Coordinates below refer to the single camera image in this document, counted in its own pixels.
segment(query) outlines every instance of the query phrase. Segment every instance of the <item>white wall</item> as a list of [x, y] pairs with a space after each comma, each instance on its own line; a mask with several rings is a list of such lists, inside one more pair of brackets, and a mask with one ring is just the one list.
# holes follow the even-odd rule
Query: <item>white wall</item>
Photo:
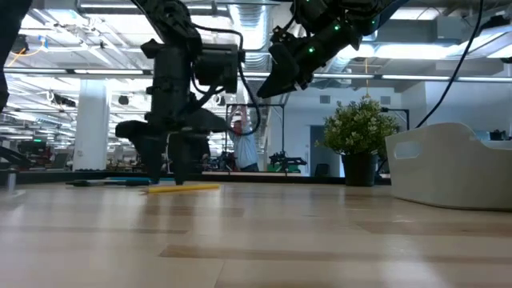
[[[496, 74], [506, 77], [507, 72]], [[426, 83], [426, 105], [430, 111], [446, 88], [444, 82]], [[510, 132], [512, 89], [510, 84], [454, 83], [428, 124], [461, 122], [473, 130]]]
[[405, 90], [402, 93], [401, 99], [402, 108], [409, 109], [410, 128], [413, 129], [427, 113], [425, 83], [420, 82]]
[[[285, 108], [285, 151], [289, 157], [302, 157], [307, 162], [310, 155], [310, 127], [323, 126], [324, 118], [331, 116], [336, 110], [336, 101], [348, 103], [358, 101], [366, 94], [366, 89], [353, 91], [352, 89], [308, 89], [294, 92], [290, 95]], [[330, 95], [330, 104], [320, 104], [319, 95]], [[391, 96], [389, 107], [400, 107], [400, 94], [396, 94], [393, 88], [371, 88], [370, 96], [379, 100], [381, 96]], [[280, 118], [270, 113], [268, 155], [272, 155], [282, 149], [282, 129]], [[300, 167], [302, 175], [310, 174], [310, 167]]]

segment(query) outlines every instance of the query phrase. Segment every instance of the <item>wooden surface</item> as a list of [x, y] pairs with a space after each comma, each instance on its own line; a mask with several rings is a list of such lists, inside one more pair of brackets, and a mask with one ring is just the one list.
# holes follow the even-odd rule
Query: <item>wooden surface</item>
[[21, 188], [0, 196], [0, 287], [512, 287], [512, 214], [390, 186]]

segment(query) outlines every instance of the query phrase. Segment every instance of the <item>ceiling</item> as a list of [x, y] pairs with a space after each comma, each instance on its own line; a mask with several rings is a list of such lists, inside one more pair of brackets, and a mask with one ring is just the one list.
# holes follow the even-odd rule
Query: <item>ceiling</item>
[[[63, 3], [65, 2], [35, 1], [34, 9], [23, 21], [20, 32], [27, 35], [27, 41], [30, 44], [30, 50], [27, 53], [33, 55], [16, 59], [14, 59], [15, 55], [12, 55], [6, 66], [11, 68], [152, 69], [152, 60], [144, 57], [139, 47], [151, 38], [158, 39], [158, 36], [145, 17], [130, 5], [130, 1], [81, 0], [78, 6], [69, 6], [69, 2]], [[290, 4], [248, 0], [217, 1], [216, 3], [215, 9], [212, 10], [210, 2], [208, 4], [188, 2], [193, 21], [202, 26], [241, 31], [245, 37], [244, 48], [248, 50], [245, 70], [270, 71], [271, 59], [266, 53], [268, 35], [272, 27], [283, 26], [288, 21]], [[364, 48], [359, 52], [347, 48], [318, 72], [449, 75], [465, 47], [464, 41], [471, 32], [471, 26], [475, 23], [474, 11], [477, 4], [477, 0], [410, 1], [379, 30], [377, 35], [374, 35], [374, 38], [367, 38], [363, 43]], [[488, 18], [499, 11], [505, 11], [506, 5], [509, 4], [510, 1], [487, 0], [485, 16]], [[292, 26], [290, 29], [296, 35], [304, 33], [299, 26]], [[206, 31], [200, 31], [200, 33], [204, 42], [235, 43], [237, 41], [230, 34]], [[487, 56], [511, 45], [512, 33], [502, 33], [494, 35], [493, 38], [485, 37], [480, 40], [472, 46], [471, 54], [462, 67], [461, 74], [493, 75], [502, 69], [499, 59]], [[407, 53], [407, 49], [413, 49], [416, 52]], [[440, 54], [430, 55], [430, 52], [438, 50]], [[12, 138], [22, 137], [25, 134], [40, 134], [40, 131], [44, 130], [48, 134], [53, 132], [52, 145], [72, 144], [76, 109], [64, 107], [64, 110], [67, 109], [65, 113], [58, 112], [63, 108], [51, 103], [49, 91], [79, 104], [80, 79], [42, 77], [36, 74], [8, 74], [7, 77], [11, 93], [10, 108], [26, 110], [26, 112], [5, 113], [3, 125], [11, 127], [5, 128], [0, 133]], [[145, 94], [145, 89], [150, 86], [151, 80], [116, 77], [109, 78], [107, 81], [113, 94], [111, 110], [114, 113], [110, 117], [110, 148], [113, 149], [116, 145], [124, 144], [114, 137], [115, 125], [130, 119], [143, 120], [144, 113], [150, 109], [150, 96]], [[335, 82], [333, 80], [327, 84], [321, 83], [318, 87], [357, 89], [366, 86], [366, 80], [362, 79]], [[370, 86], [390, 87], [394, 88], [395, 92], [401, 92], [410, 84], [411, 82], [405, 84], [400, 81], [370, 81]], [[250, 85], [255, 92], [261, 85], [261, 79], [252, 81]], [[128, 96], [130, 100], [128, 105], [118, 103], [121, 95]], [[227, 103], [247, 102], [248, 99], [242, 85], [239, 85], [236, 94], [222, 96]], [[226, 108], [219, 106], [218, 100], [219, 98], [215, 98], [208, 102], [205, 108], [224, 115]], [[255, 121], [254, 112], [251, 116], [251, 120]], [[28, 128], [17, 128], [20, 125], [27, 125]], [[258, 134], [261, 148], [263, 148], [263, 141], [261, 141], [263, 135], [264, 129]], [[216, 135], [212, 137], [210, 144], [220, 148], [224, 142], [223, 135]]]

